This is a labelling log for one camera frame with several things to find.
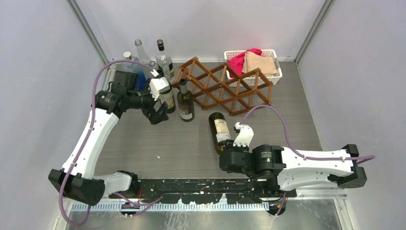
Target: pink cloth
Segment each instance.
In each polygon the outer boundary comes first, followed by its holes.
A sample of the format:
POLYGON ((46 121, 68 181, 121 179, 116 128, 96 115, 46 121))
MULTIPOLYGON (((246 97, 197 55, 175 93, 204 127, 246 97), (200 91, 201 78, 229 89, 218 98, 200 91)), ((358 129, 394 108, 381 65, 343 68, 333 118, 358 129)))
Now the pink cloth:
MULTIPOLYGON (((262 54, 262 50, 260 49, 248 49, 247 51, 251 51, 252 53, 256 54, 256 55, 261 55, 262 54)), ((244 65, 244 57, 245 57, 245 52, 241 53, 235 57, 233 57, 230 60, 227 60, 229 66, 239 75, 242 75, 242 67, 244 65)))

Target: folded towel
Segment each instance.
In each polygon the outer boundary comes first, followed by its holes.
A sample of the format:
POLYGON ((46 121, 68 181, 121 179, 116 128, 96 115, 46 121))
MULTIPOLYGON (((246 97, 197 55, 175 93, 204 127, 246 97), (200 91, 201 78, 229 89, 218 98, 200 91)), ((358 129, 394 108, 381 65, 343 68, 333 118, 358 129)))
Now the folded towel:
POLYGON ((254 54, 258 54, 258 55, 261 55, 261 54, 262 54, 262 50, 260 50, 260 49, 255 49, 255 48, 254 48, 254 49, 249 49, 249 50, 247 50, 246 52, 241 53, 241 54, 239 54, 239 55, 233 57, 233 58, 230 59, 230 60, 227 60, 229 66, 230 66, 239 76, 242 75, 242 66, 243 66, 243 64, 244 64, 244 57, 245 57, 245 53, 247 53, 248 51, 251 52, 251 53, 254 53, 254 54))
POLYGON ((250 72, 251 70, 254 70, 256 68, 260 68, 261 72, 266 77, 270 77, 273 74, 278 73, 273 57, 263 57, 253 52, 247 51, 245 53, 245 61, 243 64, 242 72, 250 72))

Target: white plastic basket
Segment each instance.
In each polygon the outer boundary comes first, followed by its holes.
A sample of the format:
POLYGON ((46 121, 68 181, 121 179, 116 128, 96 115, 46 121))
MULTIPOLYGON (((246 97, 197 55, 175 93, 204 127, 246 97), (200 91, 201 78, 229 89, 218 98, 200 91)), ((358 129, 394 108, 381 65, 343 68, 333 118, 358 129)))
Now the white plastic basket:
MULTIPOLYGON (((245 52, 246 50, 232 50, 232 51, 226 51, 224 52, 224 59, 225 60, 230 60, 233 57, 245 52)), ((278 72, 274 74, 272 77, 268 77, 269 81, 272 81, 273 85, 276 85, 276 83, 279 81, 279 79, 282 77, 282 70, 281 66, 279 65, 278 57, 276 57, 275 50, 273 49, 262 49, 262 56, 265 57, 273 57, 273 60, 275 61, 275 66, 278 72)), ((230 73, 227 71, 227 78, 230 80, 232 79, 230 77, 230 73)), ((251 77, 244 78, 244 81, 249 85, 249 86, 254 86, 255 85, 255 75, 252 75, 251 77)), ((264 81, 260 78, 258 80, 258 85, 263 84, 264 81)), ((237 82, 232 83, 229 85, 230 87, 236 87, 237 82)))

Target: beige cloth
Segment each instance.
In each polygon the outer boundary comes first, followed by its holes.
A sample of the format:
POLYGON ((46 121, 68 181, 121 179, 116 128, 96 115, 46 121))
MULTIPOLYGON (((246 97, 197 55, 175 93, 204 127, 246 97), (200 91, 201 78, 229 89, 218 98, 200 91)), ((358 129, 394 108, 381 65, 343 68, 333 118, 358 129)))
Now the beige cloth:
POLYGON ((273 57, 263 57, 247 51, 244 57, 242 72, 250 72, 251 70, 254 70, 256 68, 260 68, 261 72, 266 77, 271 77, 273 74, 278 73, 273 57))

